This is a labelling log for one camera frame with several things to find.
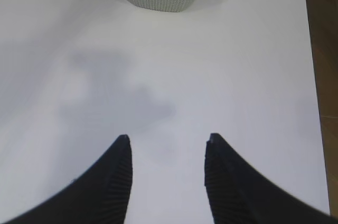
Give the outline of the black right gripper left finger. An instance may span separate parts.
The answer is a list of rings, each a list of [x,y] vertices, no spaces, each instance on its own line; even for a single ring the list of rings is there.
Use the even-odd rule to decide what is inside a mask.
[[[66,188],[9,223],[124,223],[132,188],[127,135]]]

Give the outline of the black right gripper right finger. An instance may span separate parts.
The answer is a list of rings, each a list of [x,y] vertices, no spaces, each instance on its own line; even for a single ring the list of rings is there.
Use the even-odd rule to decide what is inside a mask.
[[[273,184],[218,133],[206,143],[204,174],[214,223],[337,223]]]

